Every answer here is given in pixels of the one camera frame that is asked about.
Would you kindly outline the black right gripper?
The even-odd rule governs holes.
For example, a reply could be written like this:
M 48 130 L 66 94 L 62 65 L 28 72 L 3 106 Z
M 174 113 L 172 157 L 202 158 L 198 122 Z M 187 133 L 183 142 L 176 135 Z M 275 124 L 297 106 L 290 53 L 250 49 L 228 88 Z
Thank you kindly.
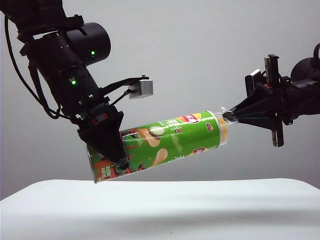
M 232 107 L 233 113 L 223 113 L 226 120 L 252 125 L 260 128 L 272 128 L 272 144 L 274 147 L 284 145 L 284 93 L 281 86 L 281 77 L 278 65 L 279 57 L 269 54 L 264 58 L 266 86 L 257 84 L 254 91 L 242 102 Z M 263 112 L 272 112 L 273 119 L 254 115 Z

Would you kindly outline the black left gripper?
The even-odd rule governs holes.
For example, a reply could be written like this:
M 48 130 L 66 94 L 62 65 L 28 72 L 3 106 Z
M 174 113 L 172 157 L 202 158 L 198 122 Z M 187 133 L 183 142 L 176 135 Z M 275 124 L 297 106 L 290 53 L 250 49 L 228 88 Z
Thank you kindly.
M 108 158 L 116 167 L 128 167 L 120 135 L 124 114 L 109 105 L 108 97 L 89 95 L 62 105 L 62 112 L 80 129 L 78 135 L 87 145 Z

